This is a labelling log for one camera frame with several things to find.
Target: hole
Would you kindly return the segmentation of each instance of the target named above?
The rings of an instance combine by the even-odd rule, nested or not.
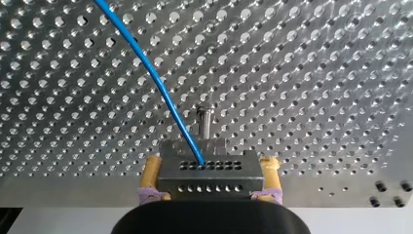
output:
[[[402,208],[405,206],[404,202],[399,197],[394,197],[393,201],[394,201],[394,204],[399,208]]]
[[[243,186],[242,186],[242,185],[236,185],[235,188],[234,188],[234,190],[235,190],[236,192],[241,192],[241,191],[243,191]]]
[[[133,22],[133,15],[126,13],[124,14],[122,20],[124,21],[124,24],[130,24]]]
[[[371,204],[371,206],[374,207],[374,208],[380,207],[380,202],[379,202],[379,200],[377,200],[376,197],[371,197],[371,198],[370,198],[370,204]]]
[[[64,22],[64,20],[63,20],[62,17],[56,17],[56,18],[55,18],[55,25],[56,25],[56,26],[58,26],[58,27],[63,27],[64,24],[65,24],[65,22]]]
[[[88,24],[88,19],[84,16],[80,16],[77,18],[77,22],[79,26],[85,26],[86,24]]]
[[[171,12],[169,14],[169,21],[172,22],[172,23],[178,22],[179,21],[179,13]]]
[[[146,21],[148,23],[153,23],[153,22],[155,22],[155,20],[156,20],[156,15],[155,14],[153,14],[153,13],[146,14]]]
[[[251,10],[250,9],[243,9],[241,11],[241,19],[248,20],[251,17]]]
[[[202,12],[196,11],[196,12],[194,13],[194,15],[192,16],[192,19],[193,19],[195,22],[199,22],[199,21],[201,21],[201,20],[203,19],[203,17],[204,17],[204,14],[203,14]]]
[[[217,192],[220,192],[220,191],[224,190],[224,187],[222,185],[216,185],[215,190]]]
[[[385,22],[385,20],[383,18],[377,18],[376,19],[376,23],[379,24],[379,25],[383,24],[383,22]]]
[[[405,191],[405,192],[411,192],[413,189],[412,189],[412,186],[410,185],[410,183],[408,183],[407,181],[403,181],[402,183],[401,183],[401,188],[403,188],[403,190]]]
[[[408,23],[408,22],[409,22],[409,18],[408,18],[408,17],[402,17],[402,18],[400,18],[400,22],[402,22],[402,23]]]

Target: perforated metal block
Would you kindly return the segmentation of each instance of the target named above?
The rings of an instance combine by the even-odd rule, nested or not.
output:
[[[172,199],[249,199],[264,187],[259,159],[252,150],[244,155],[204,153],[204,166],[188,154],[163,154],[162,158],[157,187]]]
[[[282,161],[287,206],[408,201],[411,1],[110,2],[188,128],[209,104],[228,153]],[[145,158],[179,137],[92,1],[0,0],[0,77],[0,205],[133,206]]]

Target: blue cable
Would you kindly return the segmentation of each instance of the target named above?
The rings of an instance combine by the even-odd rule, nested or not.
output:
[[[112,11],[110,11],[109,6],[106,4],[106,2],[104,0],[94,0],[94,2],[97,4],[100,10],[109,18],[109,20],[112,21],[115,27],[118,28],[122,36],[124,36],[125,40],[127,40],[127,42],[130,44],[133,51],[140,58],[143,65],[149,71],[149,74],[151,74],[152,79],[155,81],[155,84],[158,86],[159,91],[164,97],[164,100],[167,103],[169,111],[172,114],[173,119],[175,120],[176,124],[178,125],[179,130],[182,132],[183,136],[185,137],[186,141],[189,144],[189,147],[194,153],[195,158],[198,161],[198,164],[203,165],[205,162],[200,152],[200,149],[198,148],[197,144],[195,143],[195,141],[192,139],[192,137],[189,135],[188,131],[186,130],[185,124],[183,123],[178,111],[176,110],[175,105],[168,93],[168,90],[164,85],[164,82],[162,82],[161,77],[158,75],[158,72],[155,70],[155,67],[152,65],[151,61],[149,60],[149,57],[147,57],[143,53],[142,48],[140,48],[139,44],[135,41],[135,39],[133,38],[131,33],[128,31],[128,29],[125,27],[125,25],[121,22],[121,20],[118,17],[116,17],[116,15]]]

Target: perforated metal plate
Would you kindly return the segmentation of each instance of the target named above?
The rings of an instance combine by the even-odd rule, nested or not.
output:
[[[190,129],[282,161],[290,207],[401,207],[413,178],[411,1],[111,1]],[[0,0],[3,206],[133,206],[179,137],[86,0]]]

